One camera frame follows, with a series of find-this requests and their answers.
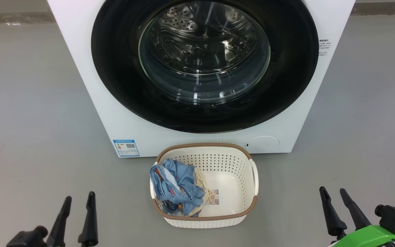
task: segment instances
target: blue clothing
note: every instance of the blue clothing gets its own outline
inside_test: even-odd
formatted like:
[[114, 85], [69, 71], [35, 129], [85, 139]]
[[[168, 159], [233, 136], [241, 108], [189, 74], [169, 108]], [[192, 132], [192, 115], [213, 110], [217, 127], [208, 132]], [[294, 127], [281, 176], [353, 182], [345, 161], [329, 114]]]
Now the blue clothing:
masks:
[[204, 190], [194, 185], [194, 166], [174, 161], [168, 158], [163, 165], [155, 165], [150, 168], [150, 178], [157, 197], [161, 201], [169, 201], [168, 210], [172, 213], [177, 212], [179, 203], [182, 203], [184, 215], [188, 215], [195, 207], [202, 204]]

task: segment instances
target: green bracket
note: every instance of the green bracket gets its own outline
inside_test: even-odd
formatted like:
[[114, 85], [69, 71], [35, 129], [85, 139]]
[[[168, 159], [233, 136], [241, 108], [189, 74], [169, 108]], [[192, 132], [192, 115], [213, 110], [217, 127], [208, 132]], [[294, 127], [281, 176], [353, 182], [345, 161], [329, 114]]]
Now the green bracket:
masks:
[[393, 239], [395, 234], [380, 225], [369, 225], [346, 235], [334, 247], [376, 247]]

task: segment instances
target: beige cloth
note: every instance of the beige cloth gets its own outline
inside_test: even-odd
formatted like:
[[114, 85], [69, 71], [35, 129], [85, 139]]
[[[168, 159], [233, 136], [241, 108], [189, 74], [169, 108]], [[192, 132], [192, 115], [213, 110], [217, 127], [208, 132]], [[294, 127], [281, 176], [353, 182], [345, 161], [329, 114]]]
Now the beige cloth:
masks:
[[193, 214], [196, 214], [199, 212], [202, 208], [204, 208], [205, 203], [207, 202], [210, 194], [208, 193], [208, 188], [207, 188], [207, 181], [205, 180], [205, 175], [201, 172], [201, 169], [199, 167], [194, 168], [194, 185], [201, 187], [205, 191], [204, 197], [202, 197], [202, 204], [198, 208], [194, 208], [187, 216], [190, 217]]

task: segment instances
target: washing machine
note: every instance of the washing machine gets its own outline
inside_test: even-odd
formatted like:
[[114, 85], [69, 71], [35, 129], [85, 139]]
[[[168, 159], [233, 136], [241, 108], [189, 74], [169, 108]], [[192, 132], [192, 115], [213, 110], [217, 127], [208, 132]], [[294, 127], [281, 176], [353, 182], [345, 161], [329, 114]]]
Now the washing machine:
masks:
[[199, 142], [290, 152], [354, 0], [48, 3], [111, 148], [138, 157]]

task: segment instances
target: laundry basket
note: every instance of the laundry basket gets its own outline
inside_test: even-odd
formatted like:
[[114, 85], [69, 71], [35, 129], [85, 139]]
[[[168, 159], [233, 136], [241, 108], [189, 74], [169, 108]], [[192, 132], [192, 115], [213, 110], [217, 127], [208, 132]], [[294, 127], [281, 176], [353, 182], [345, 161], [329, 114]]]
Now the laundry basket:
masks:
[[199, 167], [207, 188], [218, 193], [218, 205], [206, 205], [199, 217], [173, 216], [156, 196], [152, 181], [150, 193], [156, 211], [172, 226], [182, 228], [218, 228], [237, 225], [257, 203], [259, 175], [249, 153], [233, 144], [199, 143], [169, 147], [156, 159], [162, 164], [172, 158]]

